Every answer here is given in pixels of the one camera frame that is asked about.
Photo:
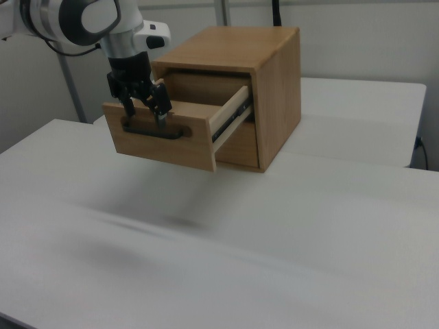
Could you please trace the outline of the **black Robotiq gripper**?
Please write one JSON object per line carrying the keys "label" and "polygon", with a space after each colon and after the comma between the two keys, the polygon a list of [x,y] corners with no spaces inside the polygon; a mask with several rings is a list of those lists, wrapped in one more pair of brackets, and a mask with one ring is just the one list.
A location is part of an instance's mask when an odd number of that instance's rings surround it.
{"label": "black Robotiq gripper", "polygon": [[163,82],[152,84],[148,53],[142,51],[129,58],[109,58],[111,72],[107,74],[110,94],[123,105],[126,116],[135,115],[131,97],[147,101],[159,128],[166,126],[167,113],[172,109],[166,86]]}

